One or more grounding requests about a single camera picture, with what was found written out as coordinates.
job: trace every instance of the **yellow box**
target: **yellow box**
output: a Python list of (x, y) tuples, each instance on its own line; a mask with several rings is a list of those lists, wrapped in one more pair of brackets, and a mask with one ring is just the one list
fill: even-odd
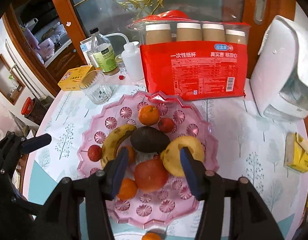
[(58, 86), (63, 91), (80, 90), (79, 83), (81, 79), (89, 72), (95, 70), (92, 65), (81, 66), (67, 70), (65, 75), (59, 81)]
[(297, 134), (289, 132), (286, 135), (284, 166), (302, 173), (308, 171), (308, 155), (297, 142)]

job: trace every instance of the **fruit bowl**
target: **fruit bowl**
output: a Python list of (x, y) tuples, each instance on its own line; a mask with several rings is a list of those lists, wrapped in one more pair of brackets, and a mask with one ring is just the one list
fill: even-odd
[[(102, 169), (100, 161), (89, 160), (89, 147), (94, 144), (102, 146), (107, 135), (123, 124), (143, 126), (138, 120), (138, 111), (146, 105), (156, 106), (162, 118), (169, 117), (174, 121), (174, 129), (167, 133), (171, 141), (183, 135), (198, 138), (205, 150), (205, 168), (218, 170), (218, 141), (211, 134), (211, 124), (203, 120), (194, 104), (184, 102), (179, 96), (167, 96), (161, 91), (153, 94), (138, 91), (133, 96), (123, 95), (119, 101), (104, 106), (83, 133), (83, 143), (77, 152), (80, 159), (77, 169), (84, 178)], [(131, 146), (130, 139), (126, 139), (121, 146)], [(137, 152), (136, 164), (155, 155)], [(129, 166), (125, 177), (133, 179), (134, 168), (135, 164)], [(106, 206), (108, 215), (117, 223), (148, 228), (152, 225), (166, 226), (174, 219), (196, 211), (198, 201), (192, 196), (185, 178), (170, 175), (167, 183), (158, 191), (146, 194), (138, 190), (132, 199), (120, 200), (116, 197), (113, 201), (106, 201)]]

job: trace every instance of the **banana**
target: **banana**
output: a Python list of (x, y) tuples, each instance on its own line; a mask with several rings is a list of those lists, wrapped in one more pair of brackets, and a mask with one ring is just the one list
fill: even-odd
[(104, 169), (108, 161), (116, 158), (116, 152), (120, 144), (127, 139), (136, 130), (136, 126), (132, 124), (124, 124), (113, 130), (105, 139), (102, 152), (103, 157), (100, 160)]
[(204, 149), (201, 141), (192, 136), (181, 136), (173, 141), (161, 152), (161, 160), (165, 169), (174, 176), (185, 177), (180, 158), (180, 149), (188, 147), (193, 158), (204, 161)]

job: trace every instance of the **bottle label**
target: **bottle label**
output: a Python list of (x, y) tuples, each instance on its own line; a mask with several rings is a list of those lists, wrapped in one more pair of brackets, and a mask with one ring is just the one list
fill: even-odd
[(115, 62), (115, 55), (112, 45), (110, 44), (108, 48), (93, 54), (98, 66), (103, 72), (112, 71), (117, 67)]

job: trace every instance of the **orange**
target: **orange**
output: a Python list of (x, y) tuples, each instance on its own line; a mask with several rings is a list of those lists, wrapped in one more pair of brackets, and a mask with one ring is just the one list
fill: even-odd
[(142, 240), (162, 240), (162, 239), (159, 235), (152, 232), (148, 232), (142, 236)]
[(134, 197), (137, 193), (137, 185), (135, 181), (132, 179), (124, 178), (121, 182), (121, 188), (119, 189), (119, 192), (117, 194), (117, 197), (119, 197), (122, 200), (128, 200), (132, 197)]
[(155, 106), (144, 106), (138, 112), (138, 119), (143, 125), (154, 125), (159, 120), (158, 109)]
[(128, 163), (131, 164), (131, 163), (135, 163), (135, 156), (136, 156), (136, 153), (135, 153), (135, 150), (132, 146), (124, 146), (127, 148), (128, 150)]

